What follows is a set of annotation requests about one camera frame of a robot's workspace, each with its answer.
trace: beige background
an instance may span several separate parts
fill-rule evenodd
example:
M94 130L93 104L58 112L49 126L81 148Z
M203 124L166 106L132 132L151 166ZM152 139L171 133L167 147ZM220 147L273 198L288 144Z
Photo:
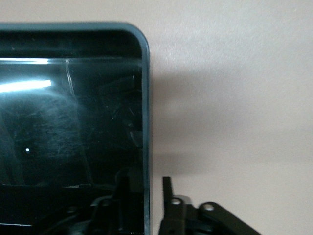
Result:
M123 21L146 35L154 235L163 175L265 235L312 234L311 0L1 0L0 21Z

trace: beige table surface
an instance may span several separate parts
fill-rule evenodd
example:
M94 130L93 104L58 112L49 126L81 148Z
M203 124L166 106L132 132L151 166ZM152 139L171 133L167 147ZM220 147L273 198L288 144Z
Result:
M152 227L161 176L264 235L313 232L311 0L1 0L0 22L122 21L151 50Z

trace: bright white light streak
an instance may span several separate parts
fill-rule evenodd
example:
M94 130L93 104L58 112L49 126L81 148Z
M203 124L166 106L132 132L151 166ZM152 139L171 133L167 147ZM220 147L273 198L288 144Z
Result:
M38 88L49 87L49 86L51 86L50 80L14 82L14 83L0 85L0 93L25 91L25 90L38 89Z
M47 65L48 64L48 59L43 59L43 58L35 58L35 59L29 59L29 58L0 58L0 61L5 61L5 62L24 62L26 64L31 64L31 65Z

